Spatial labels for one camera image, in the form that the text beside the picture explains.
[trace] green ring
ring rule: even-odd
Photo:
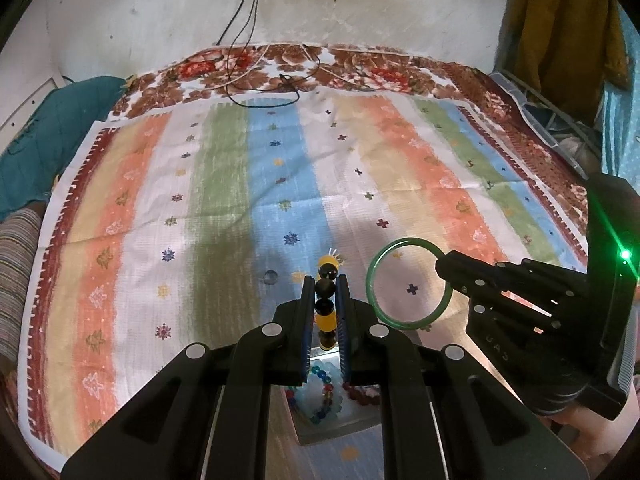
[[[373,291],[373,278],[376,275],[376,269],[378,268],[382,259],[391,251],[395,251],[396,249],[405,246],[422,247],[423,249],[428,250],[436,258],[444,256],[444,253],[438,246],[432,244],[428,240],[423,240],[422,238],[400,238],[399,240],[395,240],[388,246],[384,247],[369,264],[369,269],[367,270],[367,277],[365,280],[365,289],[367,291],[367,300],[376,311],[376,315],[378,316],[379,320],[393,328],[397,328],[398,330],[417,330],[433,323],[442,315],[447,305],[449,305],[449,301],[451,301],[453,289],[451,288],[449,282],[444,282],[444,292],[442,293],[440,303],[438,304],[436,309],[427,317],[423,317],[418,321],[398,321],[397,319],[393,319],[392,317],[389,317],[387,314],[385,314],[378,305],[376,293]]]

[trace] brown floral fabric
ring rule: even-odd
[[[110,118],[134,118],[154,108],[214,94],[307,92],[317,86],[349,91],[393,91],[466,101],[494,134],[552,190],[565,215],[586,233],[581,177],[548,149],[518,105],[489,76],[453,62],[412,56],[383,46],[268,44],[212,47],[157,73],[132,78]]]

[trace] silver rivet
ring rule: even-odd
[[[373,337],[386,337],[389,335],[389,328],[385,325],[371,325],[369,327],[369,333]]]
[[[267,323],[262,327],[262,333],[269,337],[276,336],[282,332],[282,327],[277,323]]]
[[[452,361],[460,361],[465,356],[465,351],[458,345],[449,345],[444,349],[444,355]]]
[[[207,349],[204,348],[203,345],[191,345],[189,348],[187,348],[187,357],[189,359],[200,359],[204,354],[206,354],[206,352]]]

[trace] teal pillow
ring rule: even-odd
[[[53,179],[69,165],[94,121],[107,118],[124,83],[100,76],[49,93],[0,156],[0,222],[29,202],[49,201]]]

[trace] blue stripe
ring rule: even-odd
[[[584,265],[580,263],[575,256],[574,250],[556,226],[556,223],[551,218],[549,212],[531,192],[527,183],[516,174],[508,161],[504,160],[499,152],[494,150],[487,142],[484,141],[484,138],[474,130],[455,104],[446,101],[438,101],[438,106],[446,111],[452,121],[458,124],[460,132],[473,142],[476,149],[486,157],[489,163],[494,167],[495,171],[505,177],[508,182],[503,185],[509,186],[513,190],[524,209],[526,209],[526,211],[536,221],[540,226],[540,229],[545,232],[546,239],[554,248],[554,252],[560,264],[567,269],[575,269],[580,272],[584,272]]]
[[[283,102],[286,101],[260,99],[257,103]],[[271,146],[272,142],[280,145]],[[306,153],[296,106],[251,108],[248,150],[254,271],[261,321],[267,322],[278,304],[300,297],[302,284],[294,283],[291,274],[301,271],[315,277],[318,259],[334,247],[334,240]],[[281,166],[274,163],[278,158],[283,161]],[[286,181],[277,184],[281,178]],[[284,201],[290,202],[288,210]],[[299,241],[291,237],[293,245],[286,244],[285,236],[290,234]],[[264,281],[268,270],[277,272],[278,280],[273,285]]]

